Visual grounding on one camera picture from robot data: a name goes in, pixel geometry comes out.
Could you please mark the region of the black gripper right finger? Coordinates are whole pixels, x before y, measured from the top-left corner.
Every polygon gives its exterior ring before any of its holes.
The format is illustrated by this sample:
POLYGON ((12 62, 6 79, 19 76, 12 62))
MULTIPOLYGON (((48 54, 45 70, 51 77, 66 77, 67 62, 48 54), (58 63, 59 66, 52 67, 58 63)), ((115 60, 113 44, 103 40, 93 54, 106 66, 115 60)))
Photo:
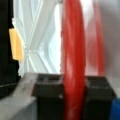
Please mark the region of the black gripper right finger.
POLYGON ((84 120, 109 120, 116 94, 105 77, 88 76, 84 120))

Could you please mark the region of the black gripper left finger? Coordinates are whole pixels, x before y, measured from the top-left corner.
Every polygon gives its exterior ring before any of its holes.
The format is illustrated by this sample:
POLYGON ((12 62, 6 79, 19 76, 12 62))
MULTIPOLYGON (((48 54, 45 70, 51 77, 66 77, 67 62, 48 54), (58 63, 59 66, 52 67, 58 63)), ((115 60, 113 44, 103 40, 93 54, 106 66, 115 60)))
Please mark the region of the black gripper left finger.
POLYGON ((39 74, 32 95, 37 98, 38 120, 63 120, 64 76, 39 74))

